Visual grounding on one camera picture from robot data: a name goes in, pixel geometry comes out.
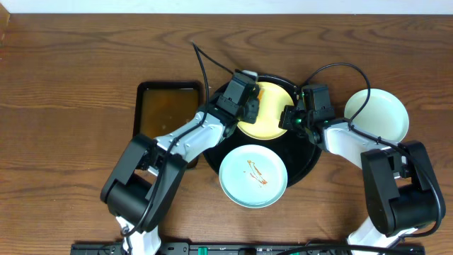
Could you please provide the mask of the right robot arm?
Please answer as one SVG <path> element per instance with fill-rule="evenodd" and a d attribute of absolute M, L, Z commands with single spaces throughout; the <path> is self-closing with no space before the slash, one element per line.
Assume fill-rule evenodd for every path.
<path fill-rule="evenodd" d="M 400 241 L 438 231 L 446 205 L 423 143 L 384 140 L 350 118 L 336 118 L 326 106 L 285 106 L 279 126 L 362 170 L 368 218 L 346 244 L 323 244 L 320 250 L 398 254 Z"/>

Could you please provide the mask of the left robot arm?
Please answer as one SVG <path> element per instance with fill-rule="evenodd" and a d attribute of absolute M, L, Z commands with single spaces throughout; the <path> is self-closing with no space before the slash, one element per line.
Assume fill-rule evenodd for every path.
<path fill-rule="evenodd" d="M 259 92 L 258 74 L 237 70 L 189 123 L 154 139 L 143 134 L 131 139 L 100 195 L 121 226 L 124 254 L 159 250 L 158 225 L 187 165 L 231 136 L 238 122 L 256 121 Z"/>

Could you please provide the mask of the yellow plate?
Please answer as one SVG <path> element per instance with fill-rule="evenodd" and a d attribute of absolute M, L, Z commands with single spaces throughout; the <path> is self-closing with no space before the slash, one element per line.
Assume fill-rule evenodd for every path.
<path fill-rule="evenodd" d="M 266 81 L 259 81 L 258 85 L 265 93 L 259 101 L 256 122 L 254 124 L 239 122 L 238 128 L 254 139 L 273 140 L 286 133 L 286 130 L 278 127 L 280 115 L 286 105 L 293 106 L 294 103 L 281 86 Z"/>

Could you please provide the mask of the light green plate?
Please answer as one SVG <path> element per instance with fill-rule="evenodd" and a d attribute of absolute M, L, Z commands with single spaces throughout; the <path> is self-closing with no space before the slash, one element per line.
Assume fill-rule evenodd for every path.
<path fill-rule="evenodd" d="M 405 106 L 393 94 L 371 89 L 367 105 L 353 120 L 353 124 L 377 137 L 401 142 L 408 133 L 409 116 Z"/>
<path fill-rule="evenodd" d="M 265 208 L 279 200 L 287 184 L 283 160 L 267 147 L 248 144 L 230 151 L 219 168 L 226 196 L 245 208 Z"/>

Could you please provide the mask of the round black tray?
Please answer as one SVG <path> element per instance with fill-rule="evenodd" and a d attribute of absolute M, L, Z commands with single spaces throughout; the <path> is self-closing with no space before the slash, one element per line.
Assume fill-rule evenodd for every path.
<path fill-rule="evenodd" d="M 294 106 L 297 102 L 297 87 L 294 83 L 282 77 L 269 74 L 260 74 L 259 81 L 266 81 L 281 86 L 292 98 Z M 287 175 L 288 186 L 292 186 L 301 181 L 316 165 L 321 156 L 321 149 L 310 143 L 310 141 L 296 132 L 286 131 L 282 136 L 273 140 L 257 140 L 245 135 L 240 129 L 235 129 L 234 133 L 223 140 L 219 145 L 203 152 L 209 166 L 218 172 L 222 160 L 225 156 L 243 145 L 260 145 L 274 151 L 284 162 Z"/>

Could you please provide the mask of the green yellow sponge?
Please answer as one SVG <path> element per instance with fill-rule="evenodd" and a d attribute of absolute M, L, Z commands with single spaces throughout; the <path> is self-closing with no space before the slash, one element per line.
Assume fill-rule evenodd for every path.
<path fill-rule="evenodd" d="M 264 90 L 264 89 L 260 89 L 260 91 L 259 91 L 259 93 L 258 93 L 258 96 L 257 96 L 257 99 L 258 99 L 259 101 L 262 100 L 263 94 L 264 94 L 264 93 L 265 93 L 265 90 Z"/>

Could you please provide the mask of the rectangular black water tray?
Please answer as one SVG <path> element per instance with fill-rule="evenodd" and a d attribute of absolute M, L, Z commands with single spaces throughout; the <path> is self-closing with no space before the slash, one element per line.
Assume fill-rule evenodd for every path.
<path fill-rule="evenodd" d="M 137 87 L 133 135 L 167 135 L 190 122 L 202 99 L 198 81 L 144 81 Z"/>

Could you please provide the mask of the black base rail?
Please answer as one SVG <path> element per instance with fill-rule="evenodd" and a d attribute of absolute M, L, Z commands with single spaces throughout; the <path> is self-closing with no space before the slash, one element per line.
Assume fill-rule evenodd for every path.
<path fill-rule="evenodd" d="M 298 246 L 288 245 L 252 245 L 252 244 L 189 244 L 185 242 L 169 242 L 161 244 L 158 255 L 275 255 L 281 252 L 296 249 Z M 397 251 L 409 254 L 426 254 L 423 246 L 397 246 Z M 111 244 L 72 244 L 71 255 L 122 255 L 129 254 L 121 242 Z M 386 252 L 346 251 L 339 249 L 297 251 L 293 254 L 391 254 Z"/>

